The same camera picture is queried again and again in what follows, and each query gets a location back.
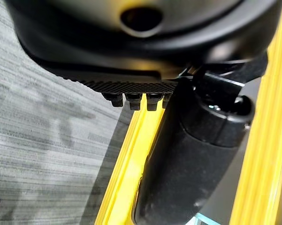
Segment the black plastic housing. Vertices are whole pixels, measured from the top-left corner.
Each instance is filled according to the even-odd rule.
[[[148,38],[111,32],[43,0],[5,0],[25,51],[65,79],[160,83],[186,65],[249,60],[269,45],[282,0],[243,0],[228,13],[190,30]]]

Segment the yellow frame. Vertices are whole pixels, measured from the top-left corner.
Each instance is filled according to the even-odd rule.
[[[135,112],[104,195],[95,224],[131,225],[131,208],[145,159],[164,110]],[[237,188],[231,225],[273,225],[282,189],[282,18],[269,47]]]

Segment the yellow plastic edge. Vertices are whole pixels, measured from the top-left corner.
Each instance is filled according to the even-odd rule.
[[[282,190],[282,17],[269,47],[230,225],[274,225]]]
[[[142,176],[146,157],[164,113],[161,101],[157,111],[146,110],[145,96],[141,110],[134,112],[117,159],[95,224],[130,225],[131,208]]]

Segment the striped carpet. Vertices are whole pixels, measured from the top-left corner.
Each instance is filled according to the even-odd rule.
[[[131,116],[30,60],[0,0],[0,224],[93,224]]]

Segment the black mount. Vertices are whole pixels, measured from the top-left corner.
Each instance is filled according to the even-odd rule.
[[[254,117],[239,96],[261,77],[267,54],[242,65],[208,65],[183,74],[146,159],[132,219],[137,225],[186,224],[208,200]]]

